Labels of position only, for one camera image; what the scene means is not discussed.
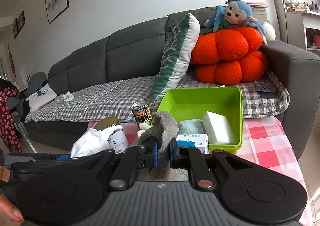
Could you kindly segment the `person's left hand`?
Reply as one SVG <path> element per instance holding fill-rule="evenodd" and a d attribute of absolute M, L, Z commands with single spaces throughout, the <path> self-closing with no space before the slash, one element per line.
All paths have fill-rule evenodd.
<path fill-rule="evenodd" d="M 24 222 L 24 218 L 20 210 L 14 206 L 7 197 L 0 195 L 0 198 L 1 213 L 6 214 L 13 222 L 22 224 Z"/>

